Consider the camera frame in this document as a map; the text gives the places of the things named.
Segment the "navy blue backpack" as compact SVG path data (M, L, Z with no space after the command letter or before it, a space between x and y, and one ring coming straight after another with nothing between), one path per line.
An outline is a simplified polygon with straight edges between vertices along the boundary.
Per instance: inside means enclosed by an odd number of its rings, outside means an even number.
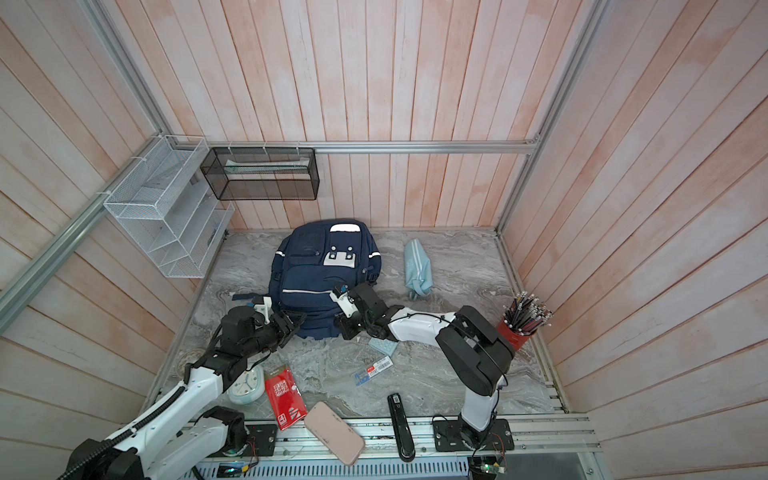
M335 317L341 309L331 300L340 285L376 284L382 267L378 246L368 227L352 219L323 220L296 228L275 252L268 293L269 312L303 312L304 323L294 335L316 340L341 335Z

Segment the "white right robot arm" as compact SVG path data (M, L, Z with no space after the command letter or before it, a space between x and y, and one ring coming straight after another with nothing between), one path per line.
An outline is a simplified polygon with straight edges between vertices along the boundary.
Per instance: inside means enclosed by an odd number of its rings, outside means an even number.
M462 428L480 435L496 419L501 390L515 350L475 308L430 313L387 305L366 283L334 288L331 300L341 309L335 323L346 340L360 332L392 342L412 342L440 349L465 387L459 415Z

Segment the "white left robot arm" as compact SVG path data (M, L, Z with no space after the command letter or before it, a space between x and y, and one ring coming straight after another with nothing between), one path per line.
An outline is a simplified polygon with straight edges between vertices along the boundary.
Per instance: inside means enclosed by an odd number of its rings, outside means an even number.
M214 453L246 451L243 413L213 402L247 371L251 357L282 348L305 319L302 312L265 315L253 305L230 309L175 389L107 438L83 441L62 478L175 479Z

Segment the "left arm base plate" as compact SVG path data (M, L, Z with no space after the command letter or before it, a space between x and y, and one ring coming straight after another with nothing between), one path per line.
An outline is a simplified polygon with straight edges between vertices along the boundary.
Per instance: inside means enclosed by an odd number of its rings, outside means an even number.
M246 443L242 452L242 458L271 457L274 455L278 426L274 423L247 424Z

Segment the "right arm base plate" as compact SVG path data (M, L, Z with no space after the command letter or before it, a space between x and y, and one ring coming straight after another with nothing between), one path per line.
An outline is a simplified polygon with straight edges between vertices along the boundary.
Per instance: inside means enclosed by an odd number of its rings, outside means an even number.
M444 417L432 420L435 448L439 452L515 449L509 423L505 419L493 418L482 431L473 430L462 419L449 420Z

